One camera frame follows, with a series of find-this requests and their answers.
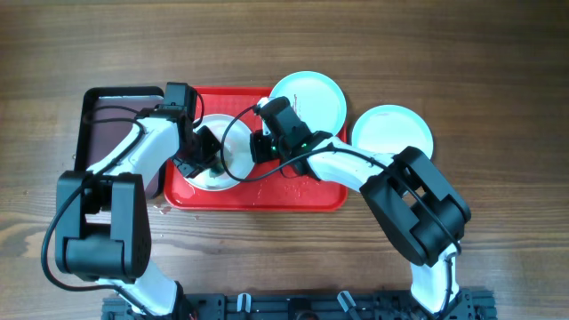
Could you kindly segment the green yellow sponge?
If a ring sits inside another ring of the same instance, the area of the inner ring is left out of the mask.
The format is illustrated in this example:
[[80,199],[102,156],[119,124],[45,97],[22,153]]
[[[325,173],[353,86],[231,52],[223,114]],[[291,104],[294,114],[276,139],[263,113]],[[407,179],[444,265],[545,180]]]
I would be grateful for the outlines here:
[[213,167],[209,169],[209,174],[211,177],[218,177],[225,173],[225,169],[221,162],[218,162]]

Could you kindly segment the white plate with red stains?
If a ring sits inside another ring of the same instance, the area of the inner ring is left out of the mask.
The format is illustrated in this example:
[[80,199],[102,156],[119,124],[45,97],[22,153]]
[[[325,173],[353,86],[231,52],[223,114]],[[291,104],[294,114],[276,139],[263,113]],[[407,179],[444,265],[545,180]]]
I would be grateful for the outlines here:
[[[204,121],[198,126],[208,126],[219,141],[229,125],[233,116],[212,114],[204,117]],[[241,120],[237,120],[230,128],[224,142],[223,152],[226,166],[230,172],[238,178],[246,178],[254,167],[250,150],[251,130]],[[193,187],[204,191],[222,191],[233,188],[238,184],[225,172],[221,176],[211,177],[209,169],[198,174],[195,178],[186,178]]]

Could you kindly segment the light blue plate top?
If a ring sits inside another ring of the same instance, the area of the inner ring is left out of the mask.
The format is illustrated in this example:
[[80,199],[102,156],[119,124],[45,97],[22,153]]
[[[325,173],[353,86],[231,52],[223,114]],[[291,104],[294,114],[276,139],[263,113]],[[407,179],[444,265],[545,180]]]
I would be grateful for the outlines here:
[[299,71],[284,77],[269,97],[286,97],[312,132],[337,135],[347,118],[348,107],[341,88],[330,77],[315,71]]

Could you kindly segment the light blue plate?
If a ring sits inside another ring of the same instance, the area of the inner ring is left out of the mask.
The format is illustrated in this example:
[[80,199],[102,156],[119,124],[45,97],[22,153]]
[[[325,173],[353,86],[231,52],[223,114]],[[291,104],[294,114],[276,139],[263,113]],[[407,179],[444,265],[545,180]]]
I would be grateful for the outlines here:
[[398,105],[381,105],[364,112],[353,126],[350,142],[374,153],[398,154],[411,146],[429,159],[434,154],[434,139],[427,123],[414,111]]
[[299,71],[284,77],[269,97],[286,97],[312,132],[337,135],[347,118],[348,107],[341,88],[330,77],[315,71]]

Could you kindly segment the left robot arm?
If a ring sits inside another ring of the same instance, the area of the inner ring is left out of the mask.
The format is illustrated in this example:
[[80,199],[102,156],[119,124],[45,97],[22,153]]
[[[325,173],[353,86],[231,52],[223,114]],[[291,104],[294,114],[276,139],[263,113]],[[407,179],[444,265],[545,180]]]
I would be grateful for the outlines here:
[[194,131],[195,109],[166,102],[137,112],[132,130],[87,171],[66,171],[58,179],[57,212],[42,245],[45,276],[63,290],[49,269],[55,244],[60,272],[85,282],[83,291],[113,290],[141,318],[193,319],[196,311],[181,285],[151,261],[145,188],[167,160],[194,178],[205,166]]

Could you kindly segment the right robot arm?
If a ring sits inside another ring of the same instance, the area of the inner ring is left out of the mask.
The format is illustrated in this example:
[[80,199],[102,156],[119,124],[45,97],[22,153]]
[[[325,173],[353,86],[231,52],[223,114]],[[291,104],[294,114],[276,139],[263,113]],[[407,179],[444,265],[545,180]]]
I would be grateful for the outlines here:
[[374,155],[304,123],[251,136],[256,163],[278,160],[300,176],[360,193],[393,247],[412,267],[411,295],[431,316],[449,315],[460,289],[454,262],[471,212],[458,192],[416,147]]

